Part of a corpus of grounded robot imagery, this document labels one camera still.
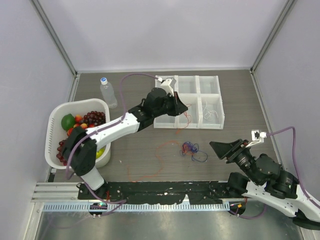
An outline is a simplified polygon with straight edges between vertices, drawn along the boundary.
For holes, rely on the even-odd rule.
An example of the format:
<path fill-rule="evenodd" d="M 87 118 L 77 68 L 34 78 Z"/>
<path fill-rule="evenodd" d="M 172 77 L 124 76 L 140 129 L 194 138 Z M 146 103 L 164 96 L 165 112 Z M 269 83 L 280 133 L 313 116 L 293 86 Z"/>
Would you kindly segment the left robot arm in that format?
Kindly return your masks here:
<path fill-rule="evenodd" d="M 103 125 L 72 130 L 61 149 L 61 155 L 68 160 L 66 170 L 72 169 L 89 188 L 89 194 L 100 200 L 107 192 L 106 181 L 96 167 L 96 152 L 107 144 L 129 134 L 137 133 L 154 123 L 155 118 L 167 115 L 176 117 L 188 110 L 178 93 L 167 93 L 155 87 L 121 117 Z"/>

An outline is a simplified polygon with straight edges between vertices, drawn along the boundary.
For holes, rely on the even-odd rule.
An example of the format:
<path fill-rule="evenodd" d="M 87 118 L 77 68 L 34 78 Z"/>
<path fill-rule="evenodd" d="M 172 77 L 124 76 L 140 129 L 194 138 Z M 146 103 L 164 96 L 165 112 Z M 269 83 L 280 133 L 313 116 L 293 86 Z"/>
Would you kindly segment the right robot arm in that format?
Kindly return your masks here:
<path fill-rule="evenodd" d="M 280 211 L 301 228 L 320 229 L 319 201 L 307 197 L 300 181 L 279 163 L 265 153 L 253 156 L 247 140 L 209 144 L 219 159 L 235 163 L 242 170 L 229 175 L 225 190 L 230 197 L 257 200 Z"/>

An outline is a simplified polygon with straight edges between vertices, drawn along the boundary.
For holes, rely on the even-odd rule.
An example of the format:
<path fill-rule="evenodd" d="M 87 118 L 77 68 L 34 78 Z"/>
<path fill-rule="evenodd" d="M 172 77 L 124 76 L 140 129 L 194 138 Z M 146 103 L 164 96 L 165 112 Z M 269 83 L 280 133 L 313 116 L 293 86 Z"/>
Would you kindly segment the white six-compartment organizer tray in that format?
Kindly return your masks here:
<path fill-rule="evenodd" d="M 202 75 L 158 75 L 176 79 L 174 91 L 188 110 L 179 116 L 162 115 L 154 120 L 156 129 L 222 130 L 225 123 L 219 77 Z"/>

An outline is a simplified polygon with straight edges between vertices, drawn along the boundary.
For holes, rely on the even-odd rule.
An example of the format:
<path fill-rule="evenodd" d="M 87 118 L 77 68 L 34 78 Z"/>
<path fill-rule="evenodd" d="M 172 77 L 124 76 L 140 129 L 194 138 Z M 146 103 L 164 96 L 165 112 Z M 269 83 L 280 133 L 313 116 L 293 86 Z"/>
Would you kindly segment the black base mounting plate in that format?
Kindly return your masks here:
<path fill-rule="evenodd" d="M 247 180 L 109 181 L 93 192 L 84 183 L 78 183 L 76 187 L 79 200 L 103 199 L 115 204 L 123 202 L 130 205 L 179 205 L 187 197 L 191 205 L 205 205 L 221 204 L 223 199 L 241 199 L 247 184 Z"/>

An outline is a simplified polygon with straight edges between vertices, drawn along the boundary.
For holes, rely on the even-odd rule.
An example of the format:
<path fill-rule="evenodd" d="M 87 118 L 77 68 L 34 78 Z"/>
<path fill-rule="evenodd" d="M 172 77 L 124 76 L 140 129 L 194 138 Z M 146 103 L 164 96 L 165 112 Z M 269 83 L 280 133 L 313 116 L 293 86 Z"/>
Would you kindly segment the clear plastic water bottle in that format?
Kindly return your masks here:
<path fill-rule="evenodd" d="M 100 79 L 100 91 L 105 103 L 110 109 L 114 109 L 118 106 L 113 86 L 106 77 Z"/>

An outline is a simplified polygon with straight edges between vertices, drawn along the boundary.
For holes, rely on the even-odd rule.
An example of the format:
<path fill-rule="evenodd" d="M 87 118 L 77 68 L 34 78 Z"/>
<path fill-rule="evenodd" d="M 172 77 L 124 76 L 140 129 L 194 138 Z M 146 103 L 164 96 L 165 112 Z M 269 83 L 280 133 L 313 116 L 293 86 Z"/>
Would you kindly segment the purple grape bunch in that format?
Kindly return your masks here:
<path fill-rule="evenodd" d="M 106 115 L 102 111 L 91 111 L 81 116 L 78 123 L 86 128 L 97 127 L 106 123 Z"/>

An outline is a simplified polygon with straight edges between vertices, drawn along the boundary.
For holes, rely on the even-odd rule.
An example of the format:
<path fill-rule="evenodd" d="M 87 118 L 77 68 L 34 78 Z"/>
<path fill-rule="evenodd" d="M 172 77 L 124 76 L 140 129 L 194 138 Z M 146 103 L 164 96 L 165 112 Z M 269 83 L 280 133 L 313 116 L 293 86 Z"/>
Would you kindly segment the green lime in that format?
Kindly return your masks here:
<path fill-rule="evenodd" d="M 75 117 L 72 114 L 67 114 L 61 119 L 61 127 L 68 131 L 69 129 L 73 128 L 76 124 Z"/>

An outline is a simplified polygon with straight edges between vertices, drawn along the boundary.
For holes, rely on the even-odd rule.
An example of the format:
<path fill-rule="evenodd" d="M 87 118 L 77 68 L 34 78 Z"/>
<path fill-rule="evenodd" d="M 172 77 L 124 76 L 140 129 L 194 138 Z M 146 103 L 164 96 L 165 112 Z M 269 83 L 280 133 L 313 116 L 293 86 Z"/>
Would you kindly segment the white fruit basket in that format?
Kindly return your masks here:
<path fill-rule="evenodd" d="M 88 112 L 98 111 L 105 113 L 106 121 L 110 121 L 110 111 L 108 105 L 101 99 L 90 98 L 86 100 L 63 103 L 57 106 L 50 114 L 45 141 L 45 160 L 55 169 L 64 170 L 66 166 L 57 158 L 59 142 L 65 140 L 67 132 L 61 126 L 62 118 L 67 114 L 82 115 Z"/>

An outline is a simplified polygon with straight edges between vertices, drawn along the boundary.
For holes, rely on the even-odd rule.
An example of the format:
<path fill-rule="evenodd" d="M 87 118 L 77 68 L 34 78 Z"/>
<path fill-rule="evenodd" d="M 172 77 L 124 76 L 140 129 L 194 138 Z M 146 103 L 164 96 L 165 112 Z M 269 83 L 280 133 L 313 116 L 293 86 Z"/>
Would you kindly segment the dark red grape bunch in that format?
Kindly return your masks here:
<path fill-rule="evenodd" d="M 59 160 L 60 163 L 62 163 L 64 166 L 67 165 L 67 160 L 65 160 L 65 158 L 63 157 L 63 154 L 62 154 L 62 149 L 65 145 L 65 142 L 66 142 L 66 139 L 64 140 L 61 140 L 59 143 L 58 143 L 58 147 L 57 147 L 57 154 L 56 154 L 56 158 Z"/>

